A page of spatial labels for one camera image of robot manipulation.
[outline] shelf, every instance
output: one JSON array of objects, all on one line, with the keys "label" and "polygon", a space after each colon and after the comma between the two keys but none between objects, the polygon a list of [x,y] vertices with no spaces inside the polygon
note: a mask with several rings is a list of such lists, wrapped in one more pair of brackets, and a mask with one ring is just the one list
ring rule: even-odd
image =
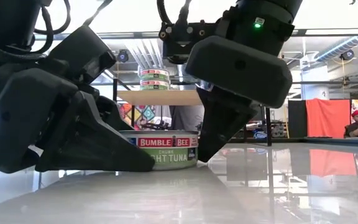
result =
[{"label": "shelf", "polygon": [[117,91],[117,94],[131,105],[202,105],[196,90]]}]

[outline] red cap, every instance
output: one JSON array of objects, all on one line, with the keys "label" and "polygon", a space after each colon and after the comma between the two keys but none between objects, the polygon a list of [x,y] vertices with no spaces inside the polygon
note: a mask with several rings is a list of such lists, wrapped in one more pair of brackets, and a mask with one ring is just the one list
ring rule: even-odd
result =
[{"label": "red cap", "polygon": [[358,110],[355,110],[353,113],[352,113],[352,117],[358,115]]}]

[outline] stacked cans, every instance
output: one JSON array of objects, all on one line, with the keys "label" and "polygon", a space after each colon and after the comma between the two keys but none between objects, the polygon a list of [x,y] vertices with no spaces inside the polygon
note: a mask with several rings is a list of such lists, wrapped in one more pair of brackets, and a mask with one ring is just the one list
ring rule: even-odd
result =
[{"label": "stacked cans", "polygon": [[169,90],[169,72],[163,69],[146,69],[140,73],[140,90]]}]

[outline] tuna can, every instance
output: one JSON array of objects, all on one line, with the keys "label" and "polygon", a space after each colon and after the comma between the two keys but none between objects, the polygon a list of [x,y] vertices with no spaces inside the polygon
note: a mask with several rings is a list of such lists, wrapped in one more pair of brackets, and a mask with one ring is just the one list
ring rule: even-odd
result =
[{"label": "tuna can", "polygon": [[154,170],[193,167],[198,161],[196,131],[120,131],[155,160]]},{"label": "tuna can", "polygon": [[140,90],[168,90],[169,72],[162,69],[146,69],[140,72]]}]

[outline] table surface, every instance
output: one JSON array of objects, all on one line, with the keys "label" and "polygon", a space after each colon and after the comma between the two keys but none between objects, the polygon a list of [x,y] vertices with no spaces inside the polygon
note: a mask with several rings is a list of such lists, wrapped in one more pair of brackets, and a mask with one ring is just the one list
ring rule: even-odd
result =
[{"label": "table surface", "polygon": [[196,90],[118,91],[117,95],[132,105],[202,105]]},{"label": "table surface", "polygon": [[191,169],[0,173],[7,223],[356,224],[358,147],[228,144]]}]

